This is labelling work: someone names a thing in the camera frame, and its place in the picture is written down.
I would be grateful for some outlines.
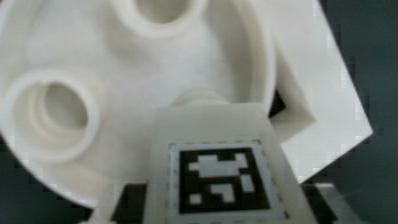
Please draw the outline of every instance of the white plastic part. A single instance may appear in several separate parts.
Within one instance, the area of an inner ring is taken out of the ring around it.
[[[315,223],[260,104],[161,108],[150,150],[143,224]]]
[[[172,21],[161,23],[150,21],[150,18],[145,18],[145,16],[141,15],[143,10],[140,4],[143,5],[147,1],[111,0],[109,2],[124,26],[134,32],[136,35],[147,38],[164,38],[172,37],[173,35],[179,35],[182,31],[188,30],[188,27],[195,25],[195,22],[198,22],[207,6],[207,0],[173,1],[173,6],[177,8],[180,7],[179,5],[184,6],[182,11],[179,12],[180,15],[175,16],[177,18],[173,18]],[[172,1],[157,1],[157,4],[159,2],[163,2],[163,4],[172,3]]]
[[[76,159],[95,140],[106,100],[106,89],[86,71],[47,68],[20,76],[1,105],[1,134],[17,154],[47,163]]]
[[[225,98],[219,94],[209,90],[195,90],[182,94],[175,101],[173,106],[189,106],[189,105],[211,105],[211,104],[227,104]]]
[[[58,64],[88,70],[108,92],[106,119],[99,119],[95,138],[90,144],[86,142],[86,148],[79,147],[81,151],[67,148],[45,154],[44,149],[29,149],[33,144],[19,147],[28,141],[13,141],[4,116],[0,122],[22,166],[49,189],[86,207],[95,206],[109,183],[147,180],[157,107],[168,107],[191,91],[205,90],[232,103],[260,102],[264,111],[269,110],[273,45],[267,24],[250,8],[241,14],[228,1],[211,1],[184,34],[154,40],[125,28],[106,0],[1,2],[1,110],[10,110],[3,102],[20,76],[47,68],[63,70]],[[76,88],[79,86],[90,89],[86,82],[77,83]],[[61,111],[68,105],[60,102],[52,111]]]
[[[6,138],[33,176],[86,207],[109,182],[145,181],[154,109],[193,90],[267,111],[276,88],[285,110],[271,125],[299,182],[371,134],[317,1],[209,1],[179,34],[131,32],[106,0],[1,1],[1,106],[20,74],[58,64],[90,70],[108,91],[108,119],[68,162],[44,162]]]

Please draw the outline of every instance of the hole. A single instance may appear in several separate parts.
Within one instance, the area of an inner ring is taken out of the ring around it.
[[[58,84],[31,85],[15,98],[12,120],[15,131],[36,149],[74,147],[84,134],[86,111],[72,90]]]
[[[79,129],[86,126],[86,111],[81,99],[60,84],[47,86],[44,95],[47,115],[60,126]]]
[[[143,17],[154,23],[172,22],[182,14],[186,0],[132,0]]]

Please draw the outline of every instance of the gray surface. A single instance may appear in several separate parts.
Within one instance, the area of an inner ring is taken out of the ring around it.
[[[321,1],[374,135],[315,181],[331,181],[360,218],[398,223],[398,1]]]

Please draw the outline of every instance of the black background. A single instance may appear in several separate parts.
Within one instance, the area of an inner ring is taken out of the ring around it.
[[[360,218],[398,223],[398,1],[321,0],[374,134],[319,172]],[[45,190],[0,147],[0,223],[74,224],[90,210]]]

